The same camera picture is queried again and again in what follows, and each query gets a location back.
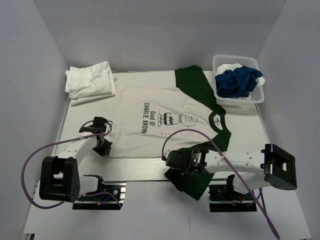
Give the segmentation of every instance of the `wall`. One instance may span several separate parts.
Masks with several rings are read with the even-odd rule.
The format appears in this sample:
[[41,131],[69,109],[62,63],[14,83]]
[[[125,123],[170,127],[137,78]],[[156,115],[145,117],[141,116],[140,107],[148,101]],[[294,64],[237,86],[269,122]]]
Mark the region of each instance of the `wall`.
[[296,157],[296,193],[319,240],[320,1],[287,1],[257,61],[266,78],[264,124],[270,141]]
[[[0,1],[0,233],[21,239],[30,203],[20,173],[28,155],[56,140],[67,95],[68,65],[32,0]],[[32,193],[44,150],[31,160],[26,183]]]
[[116,71],[212,70],[255,57],[285,0],[34,0],[67,63]]

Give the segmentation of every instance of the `folded white cloth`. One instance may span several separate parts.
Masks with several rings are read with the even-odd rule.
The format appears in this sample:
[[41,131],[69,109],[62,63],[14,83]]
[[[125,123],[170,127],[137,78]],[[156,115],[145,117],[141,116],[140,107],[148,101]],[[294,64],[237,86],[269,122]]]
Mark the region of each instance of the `folded white cloth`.
[[[221,66],[219,66],[217,69],[216,69],[216,75],[218,74],[223,74],[226,70],[235,70],[236,68],[241,68],[242,65],[239,64],[239,63],[235,63],[235,64],[222,64]],[[263,84],[265,84],[266,80],[265,78],[262,76],[262,77],[258,77],[256,79],[256,82],[257,82],[257,85],[255,86],[254,90],[255,91],[258,87],[262,86]],[[251,97],[252,97],[252,93],[253,92],[250,92],[249,93],[249,96],[248,97],[237,97],[237,99],[243,99],[243,100],[250,100]]]
[[111,93],[109,94],[101,94],[101,95],[93,95],[93,96],[87,96],[87,97],[82,97],[78,99],[71,99],[70,100],[70,105],[74,106],[77,104],[81,104],[87,101],[92,101],[96,99],[102,99],[102,98],[110,98],[114,97],[116,95],[116,85],[115,85],[115,75],[113,74],[113,77],[110,79],[110,85],[111,85]]
[[70,67],[65,71],[65,91],[70,99],[80,99],[89,96],[111,94],[112,71],[109,62],[101,62],[93,66],[77,68]]

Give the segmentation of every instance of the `cartoon character head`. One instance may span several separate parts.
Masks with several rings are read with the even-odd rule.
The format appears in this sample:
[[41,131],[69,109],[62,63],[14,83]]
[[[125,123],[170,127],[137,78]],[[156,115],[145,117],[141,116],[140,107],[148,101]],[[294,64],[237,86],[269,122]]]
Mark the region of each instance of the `cartoon character head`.
[[185,111],[184,113],[181,114],[180,121],[183,125],[186,127],[191,127],[197,123],[197,117],[196,115]]

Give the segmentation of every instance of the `white t-shirt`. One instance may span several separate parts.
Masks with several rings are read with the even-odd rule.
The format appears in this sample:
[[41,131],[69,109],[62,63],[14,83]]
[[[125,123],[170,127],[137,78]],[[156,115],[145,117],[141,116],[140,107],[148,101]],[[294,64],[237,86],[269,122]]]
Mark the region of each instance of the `white t-shirt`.
[[[188,78],[183,76],[181,88],[185,92],[190,90],[190,94],[196,96],[194,89],[191,89],[190,86],[184,87],[184,83],[188,83]],[[200,83],[203,83],[205,88],[210,87],[206,77],[204,80],[207,85],[204,83],[203,76],[198,82],[196,91],[199,91]],[[211,94],[207,90],[203,92],[204,95]],[[200,101],[203,103],[207,103],[210,99],[203,97],[205,96],[200,97]],[[162,146],[166,138],[181,129],[201,131],[212,138],[222,151],[226,151],[231,136],[225,124],[226,112],[216,104],[215,98],[213,100],[212,104],[210,102],[206,104],[209,108],[177,87],[118,88],[113,110],[112,132],[108,137],[108,140],[113,142],[110,156],[114,158],[161,157]],[[191,131],[179,132],[171,137],[166,144],[165,151],[181,148],[215,150],[205,137]]]

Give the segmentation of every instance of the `table surface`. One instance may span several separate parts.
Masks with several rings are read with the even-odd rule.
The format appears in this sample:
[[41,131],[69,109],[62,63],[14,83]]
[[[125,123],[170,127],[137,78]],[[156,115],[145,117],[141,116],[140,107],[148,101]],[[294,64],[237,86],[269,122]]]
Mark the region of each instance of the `table surface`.
[[[212,71],[204,72],[210,85]],[[117,87],[175,88],[174,71],[116,73]],[[105,98],[68,108],[60,140],[74,138],[86,121],[100,116],[112,120],[114,98]],[[267,142],[256,108],[225,107],[226,125],[231,131],[228,152],[255,152]],[[65,148],[60,145],[56,153]],[[31,206],[24,233],[35,240],[50,239],[274,239],[260,210],[241,213],[210,213],[208,196],[195,201],[164,180],[168,168],[159,158],[110,158],[95,152],[79,165],[79,174],[96,174],[106,181],[131,181],[120,211],[72,210],[71,203],[41,210]],[[221,178],[230,173],[216,174]],[[50,205],[52,201],[35,201]],[[264,188],[268,214],[281,239],[310,238],[295,191]]]

